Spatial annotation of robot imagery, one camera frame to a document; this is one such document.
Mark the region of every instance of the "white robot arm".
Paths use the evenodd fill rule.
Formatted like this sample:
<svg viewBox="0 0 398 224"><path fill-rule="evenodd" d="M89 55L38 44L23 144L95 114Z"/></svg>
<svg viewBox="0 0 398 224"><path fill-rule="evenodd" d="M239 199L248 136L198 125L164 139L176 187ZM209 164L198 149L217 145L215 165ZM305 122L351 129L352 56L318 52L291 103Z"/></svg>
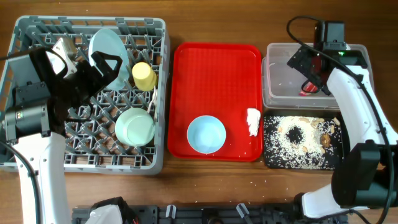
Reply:
<svg viewBox="0 0 398 224"><path fill-rule="evenodd" d="M389 124L381 110L374 92L372 91L368 70L361 66L348 66L348 68L355 74L364 75L363 84L371 95L383 125L386 127L388 140L390 144L396 145L398 134ZM336 98L339 105L348 131L351 150L354 149L357 143L365 143L368 140L374 141L377 145L384 145L385 142L379 131L380 128L377 125L377 121L369 101L366 99L363 91L359 88L354 78L350 77L340 69L335 68L330 73L327 86L333 93L333 96ZM302 207L303 214L309 218L320 218L347 210L347 208L342 208L337 204L333 197L331 184L322 187L317 191L304 194L302 197ZM367 209L367 207L355 207L354 209L363 210Z"/></svg>
<svg viewBox="0 0 398 224"><path fill-rule="evenodd" d="M296 19L317 21L314 47L290 32L290 24ZM398 134L371 88L368 65L361 52L346 50L343 22L297 16L287 23L287 32L301 45L287 65L306 76L318 90L333 94L350 143L350 152L334 171L331 184L298 195L302 215L317 219L352 209L383 207L381 223L388 208L398 206L393 154L397 150ZM379 163L386 167L377 169Z"/></svg>
<svg viewBox="0 0 398 224"><path fill-rule="evenodd" d="M56 73L49 52L64 64ZM76 73L68 71L65 62L68 58L62 58L52 49L38 48L8 57L16 74L16 87L13 106L6 111L3 127L7 142L14 148L3 142L2 145L16 155L24 223L71 222L63 173L64 123L87 119L70 119L67 111L90 103L93 95L117 77L122 64L120 57L101 52L94 52L91 57L98 69L82 61L76 66ZM117 61L113 70L106 59ZM21 71L20 64L35 69ZM111 198L93 206L88 223L133 223L133 215L121 197Z"/></svg>

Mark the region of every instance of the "gray dish rack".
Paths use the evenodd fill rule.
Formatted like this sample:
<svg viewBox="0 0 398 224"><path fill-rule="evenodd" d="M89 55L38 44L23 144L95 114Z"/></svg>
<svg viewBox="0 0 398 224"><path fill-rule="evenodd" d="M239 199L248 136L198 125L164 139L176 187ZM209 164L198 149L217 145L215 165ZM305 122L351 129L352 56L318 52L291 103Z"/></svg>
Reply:
<svg viewBox="0 0 398 224"><path fill-rule="evenodd" d="M126 46L130 59L128 70L137 62L149 63L159 76L156 107L150 114L155 119L155 137L144 147L129 147L120 143L114 133L119 115L131 107L147 109L152 91L141 91L125 80L119 91L104 89L91 98L94 112L91 121L65 123L67 132L64 167L67 172L102 174L155 175L162 170L165 144L165 93L169 77L170 38L165 22L156 18L137 17L58 17L22 16L15 25L9 53L34 47L52 47L60 37L74 41L76 57L88 60L91 37L100 29L115 31ZM11 105L10 90L14 88L12 71L6 62L0 87L0 119ZM82 106L69 110L73 118L89 116L90 109ZM3 153L0 168L17 170L12 155Z"/></svg>

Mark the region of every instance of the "red tray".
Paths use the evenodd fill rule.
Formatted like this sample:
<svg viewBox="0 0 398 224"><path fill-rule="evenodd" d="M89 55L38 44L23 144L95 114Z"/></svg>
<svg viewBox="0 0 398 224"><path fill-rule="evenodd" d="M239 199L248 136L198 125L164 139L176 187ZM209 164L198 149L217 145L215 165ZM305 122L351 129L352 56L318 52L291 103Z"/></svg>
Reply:
<svg viewBox="0 0 398 224"><path fill-rule="evenodd" d="M184 43L175 51L167 147L184 159L253 161L262 153L262 125L249 137L248 108L262 114L261 53L251 45ZM218 118L226 141L201 154L188 143L189 124L201 115Z"/></svg>

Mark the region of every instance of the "wood grain surface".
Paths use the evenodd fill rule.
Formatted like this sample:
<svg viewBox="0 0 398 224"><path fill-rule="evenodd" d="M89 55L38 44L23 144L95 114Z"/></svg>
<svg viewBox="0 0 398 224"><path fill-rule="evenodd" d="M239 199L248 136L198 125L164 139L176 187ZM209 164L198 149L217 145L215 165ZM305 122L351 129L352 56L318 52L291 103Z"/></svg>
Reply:
<svg viewBox="0 0 398 224"><path fill-rule="evenodd" d="M268 44L291 42L285 30L290 18L310 14L345 21L347 43L367 47L376 95L397 129L397 10L398 2L388 0L0 0L0 55L7 53L15 21L23 15L159 17L166 22L173 50L183 42L242 43L255 45L264 57ZM305 41L313 39L311 22L297 22L292 31ZM67 173L68 202L71 209L117 196L130 205L259 205L290 201L330 183L331 172L270 170L261 161L188 161L166 150L163 171L154 177ZM17 173L0 172L0 201L0 222L22 223ZM374 223L381 210L363 213ZM350 222L360 223L357 217ZM386 223L398 223L397 209L390 210Z"/></svg>

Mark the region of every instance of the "clear plastic container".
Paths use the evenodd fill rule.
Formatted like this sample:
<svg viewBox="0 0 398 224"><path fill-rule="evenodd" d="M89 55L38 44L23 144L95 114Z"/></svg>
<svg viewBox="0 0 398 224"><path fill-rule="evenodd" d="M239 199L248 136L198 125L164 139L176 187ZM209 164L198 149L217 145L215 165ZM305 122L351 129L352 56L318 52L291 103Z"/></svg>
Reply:
<svg viewBox="0 0 398 224"><path fill-rule="evenodd" d="M368 64L369 79L373 85L373 73L366 47L349 44L351 50L362 52ZM322 91L309 96L300 96L302 84L307 80L296 69L286 63L300 48L295 43L273 43L267 47L267 57L262 61L262 99L267 108L339 110L333 95L327 96Z"/></svg>

